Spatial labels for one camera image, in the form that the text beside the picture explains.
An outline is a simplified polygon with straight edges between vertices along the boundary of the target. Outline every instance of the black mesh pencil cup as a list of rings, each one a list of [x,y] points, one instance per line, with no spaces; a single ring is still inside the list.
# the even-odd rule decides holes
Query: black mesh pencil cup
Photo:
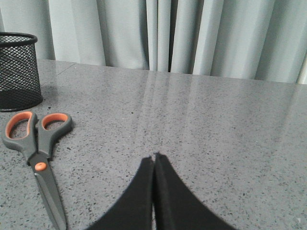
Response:
[[[0,111],[33,107],[42,101],[35,42],[31,34],[0,33]]]

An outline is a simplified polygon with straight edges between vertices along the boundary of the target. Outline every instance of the desk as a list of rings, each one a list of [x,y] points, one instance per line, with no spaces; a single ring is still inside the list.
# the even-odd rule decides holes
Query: desk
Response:
[[[158,151],[236,228],[307,226],[307,85],[50,60],[38,69],[44,100],[31,111],[74,121],[51,162],[69,230],[102,216]],[[53,229],[22,155],[1,142],[0,165],[0,229]]]

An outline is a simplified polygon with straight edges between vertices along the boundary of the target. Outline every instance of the light gray curtain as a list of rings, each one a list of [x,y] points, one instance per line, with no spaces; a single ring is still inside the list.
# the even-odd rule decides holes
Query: light gray curtain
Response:
[[[307,84],[307,0],[0,0],[37,57]]]

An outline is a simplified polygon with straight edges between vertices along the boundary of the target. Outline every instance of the gray scissor handle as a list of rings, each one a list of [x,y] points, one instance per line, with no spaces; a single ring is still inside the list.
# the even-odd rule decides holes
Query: gray scissor handle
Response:
[[[61,126],[53,130],[47,130],[46,125],[54,121],[63,121]],[[38,124],[38,152],[44,154],[48,159],[52,157],[54,142],[72,129],[72,118],[69,114],[48,114]]]
[[[11,138],[11,131],[19,121],[28,119],[26,136],[22,138]],[[3,144],[12,150],[20,151],[27,163],[29,159],[36,153],[36,142],[35,142],[35,124],[37,123],[37,115],[30,112],[21,112],[15,114],[4,127],[2,131]]]

